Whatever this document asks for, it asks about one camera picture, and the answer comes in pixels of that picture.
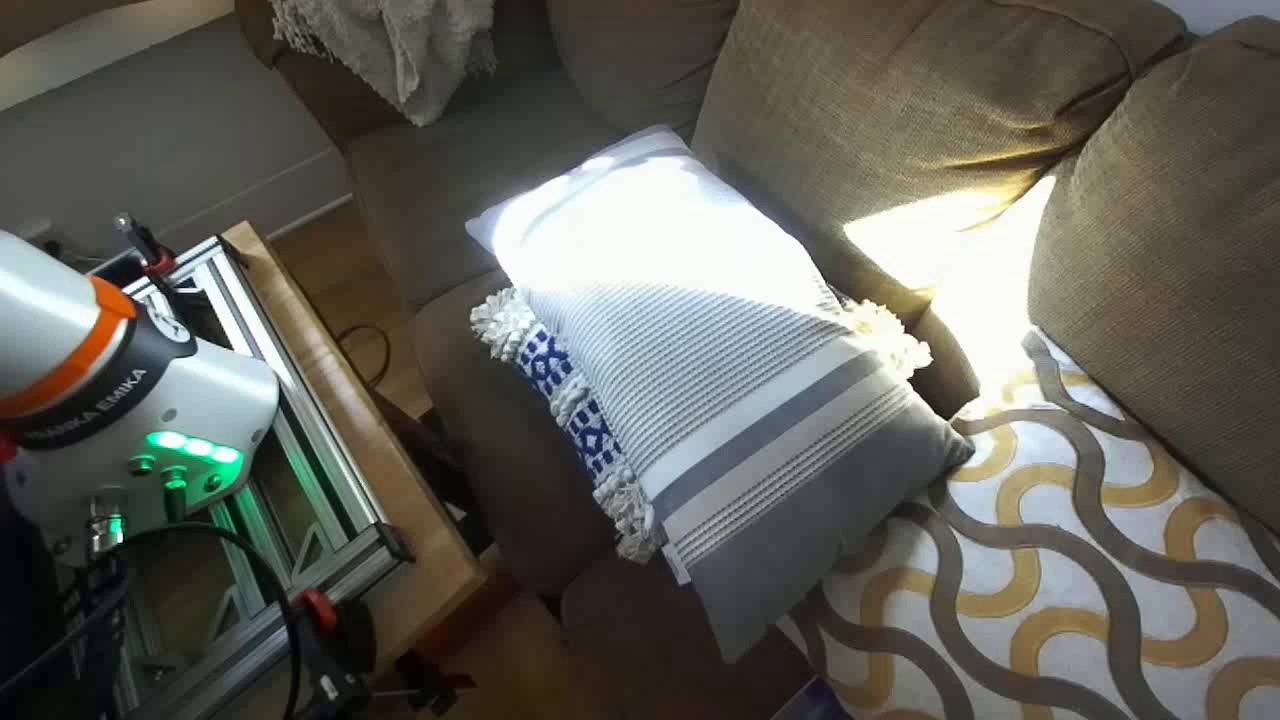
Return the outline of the white and orange robot arm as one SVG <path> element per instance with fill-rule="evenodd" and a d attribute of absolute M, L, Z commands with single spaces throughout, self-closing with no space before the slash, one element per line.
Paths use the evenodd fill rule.
<path fill-rule="evenodd" d="M 148 528 L 221 498 L 276 404 L 265 360 L 0 230 L 3 493 L 36 528 L 78 530 L 96 508 Z"/>

